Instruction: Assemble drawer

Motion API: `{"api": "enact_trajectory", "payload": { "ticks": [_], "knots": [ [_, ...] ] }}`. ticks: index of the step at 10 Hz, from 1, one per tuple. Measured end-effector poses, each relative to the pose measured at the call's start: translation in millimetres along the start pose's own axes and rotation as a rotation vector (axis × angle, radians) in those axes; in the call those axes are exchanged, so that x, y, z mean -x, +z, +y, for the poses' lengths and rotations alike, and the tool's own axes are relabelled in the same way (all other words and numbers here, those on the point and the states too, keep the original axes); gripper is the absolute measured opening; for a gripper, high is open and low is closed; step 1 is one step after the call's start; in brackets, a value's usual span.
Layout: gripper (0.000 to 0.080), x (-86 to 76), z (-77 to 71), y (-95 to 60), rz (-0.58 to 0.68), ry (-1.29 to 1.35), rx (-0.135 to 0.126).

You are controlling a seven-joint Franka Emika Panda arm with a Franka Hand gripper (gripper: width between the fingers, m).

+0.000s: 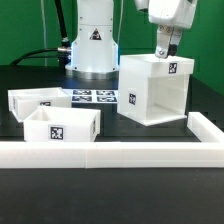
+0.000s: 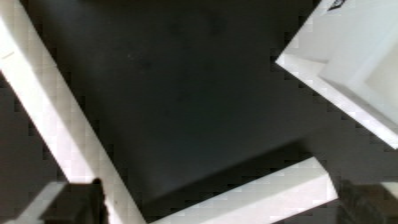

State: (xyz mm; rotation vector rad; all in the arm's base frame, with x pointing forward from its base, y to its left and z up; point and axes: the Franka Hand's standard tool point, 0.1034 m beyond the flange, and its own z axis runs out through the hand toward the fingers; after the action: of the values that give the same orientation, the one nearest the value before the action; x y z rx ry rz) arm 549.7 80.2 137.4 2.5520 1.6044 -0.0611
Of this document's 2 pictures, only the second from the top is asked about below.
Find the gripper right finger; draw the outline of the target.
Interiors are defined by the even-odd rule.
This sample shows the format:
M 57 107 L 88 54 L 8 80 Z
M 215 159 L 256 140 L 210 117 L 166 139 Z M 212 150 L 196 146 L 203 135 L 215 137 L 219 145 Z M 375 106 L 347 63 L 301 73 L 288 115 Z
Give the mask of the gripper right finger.
M 398 224 L 398 182 L 340 187 L 336 224 Z

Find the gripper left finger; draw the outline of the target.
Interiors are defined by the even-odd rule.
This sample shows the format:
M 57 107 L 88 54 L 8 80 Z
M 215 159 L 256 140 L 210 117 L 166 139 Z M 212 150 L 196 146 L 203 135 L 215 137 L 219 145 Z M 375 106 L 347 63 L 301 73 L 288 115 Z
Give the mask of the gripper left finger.
M 109 224 L 102 180 L 68 183 L 40 219 L 45 224 Z

